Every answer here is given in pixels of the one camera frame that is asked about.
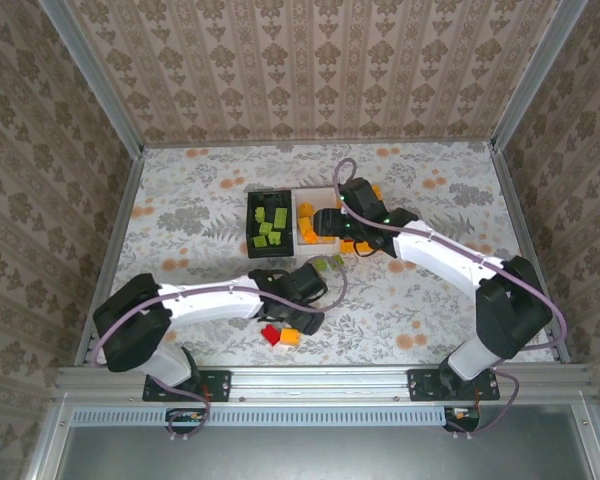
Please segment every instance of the green block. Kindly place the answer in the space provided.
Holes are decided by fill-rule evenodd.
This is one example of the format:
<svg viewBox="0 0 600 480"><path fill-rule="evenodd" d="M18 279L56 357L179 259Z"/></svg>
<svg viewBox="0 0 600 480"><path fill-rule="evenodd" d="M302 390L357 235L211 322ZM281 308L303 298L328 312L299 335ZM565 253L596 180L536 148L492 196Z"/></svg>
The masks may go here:
<svg viewBox="0 0 600 480"><path fill-rule="evenodd" d="M253 237L253 246L256 248L262 248L267 246L267 237Z"/></svg>
<svg viewBox="0 0 600 480"><path fill-rule="evenodd" d="M260 224L260 235L269 235L273 230L273 224L269 222L262 222Z"/></svg>
<svg viewBox="0 0 600 480"><path fill-rule="evenodd" d="M271 245L280 245L280 232L270 232L269 243Z"/></svg>
<svg viewBox="0 0 600 480"><path fill-rule="evenodd" d="M341 267L344 267L344 260L342 259L342 257L341 257L340 255L334 255L334 256L333 256L333 259L334 259L336 262L338 262L338 264L339 264Z"/></svg>
<svg viewBox="0 0 600 480"><path fill-rule="evenodd" d="M276 216L273 220L273 228L283 229L287 226L287 209L276 208Z"/></svg>
<svg viewBox="0 0 600 480"><path fill-rule="evenodd" d="M264 207L256 208L256 222L258 222L258 223L264 222Z"/></svg>
<svg viewBox="0 0 600 480"><path fill-rule="evenodd" d="M313 267L319 272L323 272L327 269L328 266L329 264L323 258L319 258L315 262L313 262Z"/></svg>

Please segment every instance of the wall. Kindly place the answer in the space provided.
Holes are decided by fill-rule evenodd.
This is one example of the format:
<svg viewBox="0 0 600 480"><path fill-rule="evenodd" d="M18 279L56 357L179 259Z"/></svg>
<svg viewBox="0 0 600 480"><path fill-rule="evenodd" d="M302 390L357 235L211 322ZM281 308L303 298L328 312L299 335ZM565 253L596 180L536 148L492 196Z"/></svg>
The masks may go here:
<svg viewBox="0 0 600 480"><path fill-rule="evenodd" d="M0 479L73 362L130 158L35 0L0 1Z"/></svg>
<svg viewBox="0 0 600 480"><path fill-rule="evenodd" d="M490 136L559 0L70 0L143 142Z"/></svg>
<svg viewBox="0 0 600 480"><path fill-rule="evenodd" d="M540 263L600 399L600 0L591 0L505 149Z"/></svg>

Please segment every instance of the floral tablecloth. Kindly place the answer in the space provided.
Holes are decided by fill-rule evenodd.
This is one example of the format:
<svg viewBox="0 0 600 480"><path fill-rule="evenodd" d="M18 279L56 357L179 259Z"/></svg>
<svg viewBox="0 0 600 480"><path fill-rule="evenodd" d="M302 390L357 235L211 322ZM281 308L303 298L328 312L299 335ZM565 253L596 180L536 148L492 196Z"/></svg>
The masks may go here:
<svg viewBox="0 0 600 480"><path fill-rule="evenodd" d="M247 257L246 192L328 186L344 157L381 187L389 209L411 210L484 253L518 252L486 143L149 149L114 290L143 272L159 282L196 284L300 266L306 258ZM381 254L343 258L346 299L299 347L271 347L260 335L263 324L238 319L182 327L166 341L186 346L207 366L409 364L437 363L475 331L473 299L427 270ZM330 291L322 305L341 285L337 273L324 276ZM536 351L517 360L552 356Z"/></svg>

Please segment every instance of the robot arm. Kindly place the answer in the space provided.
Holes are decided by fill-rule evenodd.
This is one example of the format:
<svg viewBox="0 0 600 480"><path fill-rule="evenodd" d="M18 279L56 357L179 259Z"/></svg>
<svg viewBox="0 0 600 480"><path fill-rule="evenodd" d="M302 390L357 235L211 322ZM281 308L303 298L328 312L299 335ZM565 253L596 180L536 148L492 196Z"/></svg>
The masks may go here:
<svg viewBox="0 0 600 480"><path fill-rule="evenodd" d="M108 369L140 371L168 386L189 382L192 390L199 382L199 372L189 352L163 341L170 328L208 320L258 318L286 322L305 335L313 335L324 320L324 313L300 312L261 295L232 289L248 287L309 306L326 293L327 286L314 267L305 264L291 273L253 270L233 280L195 286L157 284L151 274L141 274L95 311L96 329L102 337L123 314L150 298L210 287L227 289L163 300L131 317L103 345Z"/></svg>
<svg viewBox="0 0 600 480"><path fill-rule="evenodd" d="M394 227L407 226L412 233L374 228L344 210L324 209L314 216L318 235L367 242L375 250L427 268L475 298L476 333L440 364L438 375L431 380L432 384L437 382L431 389L437 389L440 397L458 398L466 392L470 398L475 397L471 382L502 359L513 358L551 320L549 309L526 290L432 237L480 256L539 290L540 282L527 260L515 257L504 261L482 255L435 232L407 210L389 212L362 178L347 181L339 190L342 200L363 218Z"/></svg>

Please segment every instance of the red cube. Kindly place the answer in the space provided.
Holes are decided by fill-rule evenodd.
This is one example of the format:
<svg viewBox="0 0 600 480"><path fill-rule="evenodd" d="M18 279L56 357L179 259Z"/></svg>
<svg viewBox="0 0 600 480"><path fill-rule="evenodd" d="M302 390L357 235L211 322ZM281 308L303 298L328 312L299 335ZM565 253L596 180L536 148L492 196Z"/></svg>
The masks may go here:
<svg viewBox="0 0 600 480"><path fill-rule="evenodd" d="M280 332L271 324L264 327L260 333L272 347L280 341Z"/></svg>

